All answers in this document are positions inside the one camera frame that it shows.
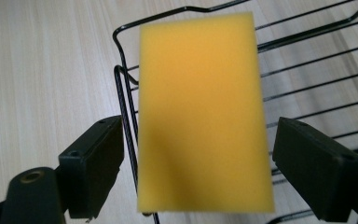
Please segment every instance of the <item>dish rack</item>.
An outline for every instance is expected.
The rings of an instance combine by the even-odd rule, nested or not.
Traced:
[[[113,40],[121,57],[121,64],[115,67],[115,81],[135,188],[138,179],[136,100],[139,65],[128,65],[127,55],[118,40],[118,35],[142,24],[164,21],[183,13],[195,13],[197,16],[213,14],[251,2],[253,1],[241,0],[215,7],[179,7],[122,25],[113,32]],[[337,8],[348,6],[352,8],[350,16],[334,18]],[[309,16],[322,18],[324,15],[330,15],[334,19],[299,32],[293,33],[293,29],[289,29],[302,26],[301,20]],[[279,117],[305,120],[358,153],[358,46],[351,45],[351,38],[358,34],[358,0],[336,1],[331,5],[293,13],[262,25],[257,25],[255,18],[255,23],[259,42],[266,39],[266,36],[270,37],[269,34],[282,34],[257,46],[270,145],[269,155]],[[287,182],[277,168],[272,168],[271,173],[274,188]],[[152,216],[155,223],[159,223],[158,214]],[[268,223],[281,223],[309,216],[313,216],[309,209],[300,209],[294,213],[281,212],[271,217]]]

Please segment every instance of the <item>black wire rack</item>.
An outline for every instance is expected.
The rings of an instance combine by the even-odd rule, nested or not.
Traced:
[[[238,4],[249,4],[251,2],[250,0],[240,0],[240,1],[231,1],[227,2],[225,4],[215,6],[215,7],[179,7],[177,9],[169,10],[166,12],[162,12],[160,14],[147,17],[138,21],[134,21],[125,25],[120,26],[113,32],[113,40],[117,45],[120,58],[121,58],[121,64],[117,65],[115,67],[115,81],[117,85],[117,94],[118,99],[120,103],[120,109],[121,114],[123,118],[123,125],[124,125],[124,131],[126,134],[126,142],[128,146],[129,156],[130,156],[130,162],[131,162],[131,169],[133,174],[133,181],[135,184],[135,189],[137,186],[137,179],[138,179],[138,165],[137,165],[137,156],[136,156],[136,145],[138,142],[138,122],[137,122],[137,113],[138,111],[135,109],[135,103],[136,98],[134,99],[133,94],[137,94],[138,91],[138,85],[139,82],[135,76],[133,76],[131,73],[136,72],[136,70],[139,69],[138,64],[133,65],[127,65],[127,58],[126,58],[126,52],[124,51],[122,44],[118,40],[118,35],[123,33],[124,31],[129,30],[130,28],[138,27],[142,24],[149,23],[152,21],[158,21],[163,20],[169,17],[172,17],[176,14],[184,13],[184,12],[196,12],[196,13],[213,13],[215,11],[219,11],[222,9],[235,7]],[[297,22],[301,18],[306,18],[310,15],[317,15],[318,13],[333,10],[337,7],[343,7],[348,4],[354,4],[357,5],[353,6],[353,12],[349,17],[345,17],[344,19],[339,19],[337,21],[332,21],[324,25],[319,25],[314,28],[309,28],[305,31],[297,32],[294,34],[284,35],[283,37],[279,37],[273,40],[266,41],[264,43],[258,44],[258,53],[259,58],[263,59],[267,56],[263,56],[266,52],[273,51],[276,49],[284,48],[285,46],[292,46],[291,51],[293,51],[295,58],[301,58],[301,47],[298,47],[298,43],[308,43],[310,41],[318,42],[319,36],[324,35],[334,35],[337,31],[343,31],[346,29],[355,29],[354,32],[357,32],[356,29],[358,27],[358,0],[345,0],[345,1],[336,1],[335,3],[331,5],[326,5],[323,7],[313,8],[310,11],[297,13],[295,15],[276,20],[274,22],[267,22],[266,24],[259,25],[255,27],[256,33],[258,34],[260,31],[265,29],[271,29],[271,27],[282,25],[287,22]],[[333,76],[329,76],[329,66],[334,66],[334,60],[337,60],[338,58],[340,60],[344,60],[346,57],[352,56],[352,54],[357,53],[358,54],[358,46],[350,47],[346,46],[346,48],[342,48],[338,46],[338,50],[334,51],[333,53],[327,53],[325,55],[319,56],[317,58],[307,59],[302,62],[298,63],[289,63],[284,64],[286,66],[278,67],[277,69],[270,69],[266,71],[262,71],[261,78],[263,82],[263,88],[267,88],[269,85],[266,83],[269,83],[269,79],[272,77],[278,77],[282,76],[282,74],[288,74],[288,80],[299,80],[299,79],[309,79],[308,77],[303,77],[301,74],[309,75],[310,72],[307,72],[308,68],[311,67],[317,67],[321,68],[324,67],[325,69],[321,70],[318,69],[316,77],[322,77],[317,78],[321,81],[311,82],[307,84],[300,85],[299,87],[293,87],[290,90],[282,91],[282,90],[273,90],[271,94],[265,93],[264,94],[264,104],[265,104],[265,110],[266,113],[270,113],[270,115],[267,115],[267,129],[268,129],[268,135],[275,135],[276,132],[276,126],[278,125],[278,117],[279,116],[285,116],[292,119],[301,119],[301,120],[308,120],[315,121],[320,118],[320,120],[326,120],[331,119],[335,117],[341,118],[343,115],[343,111],[354,109],[358,107],[358,97],[357,99],[353,99],[351,101],[347,101],[346,103],[341,103],[340,100],[336,100],[337,96],[339,96],[341,93],[339,91],[334,91],[336,88],[335,86],[345,86],[347,85],[346,82],[351,81],[355,83],[355,86],[358,86],[358,68],[357,69],[345,69],[346,72],[344,75],[341,74],[333,74]],[[269,60],[265,60],[262,62],[265,62],[266,66],[269,67]],[[333,102],[337,102],[336,104],[327,104],[327,105],[319,105],[315,102],[318,98],[318,96],[315,96],[315,92],[324,92],[326,89],[329,89],[330,91],[335,92],[335,94],[331,93],[330,91],[327,92],[327,94],[323,95],[324,99],[332,98]],[[285,114],[284,111],[276,112],[274,111],[274,105],[280,105],[280,107],[284,107],[284,104],[286,102],[281,102],[281,99],[284,98],[295,98],[298,100],[298,98],[303,97],[303,95],[310,95],[311,98],[305,98],[305,99],[311,99],[309,100],[303,100],[304,104],[312,105],[313,110],[304,110],[300,111],[297,114],[289,113]],[[332,122],[330,125],[325,124],[324,121],[321,122],[320,125],[322,129],[325,129],[327,133],[331,133],[330,136],[333,139],[338,140],[338,142],[342,139],[346,139],[346,142],[354,141],[352,139],[358,138],[358,127],[356,125],[351,125],[351,122],[348,119],[331,119]],[[346,124],[346,128],[348,129],[345,133],[340,133],[341,130],[338,129],[338,126],[343,124]],[[358,146],[351,147],[353,151],[358,153]],[[284,177],[278,177],[282,173],[277,169],[273,168],[271,170],[272,176],[274,177],[273,185],[278,186],[280,184],[286,183],[286,179]],[[290,213],[287,215],[280,215],[279,217],[273,218],[269,223],[281,223],[289,220],[299,219],[303,217],[309,217],[313,216],[313,213],[309,209],[297,211],[294,213]],[[159,223],[158,214],[153,214],[153,219],[155,223]]]

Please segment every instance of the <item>sponge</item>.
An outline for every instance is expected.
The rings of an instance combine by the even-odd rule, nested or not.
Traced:
[[[252,13],[141,26],[138,211],[272,212]]]

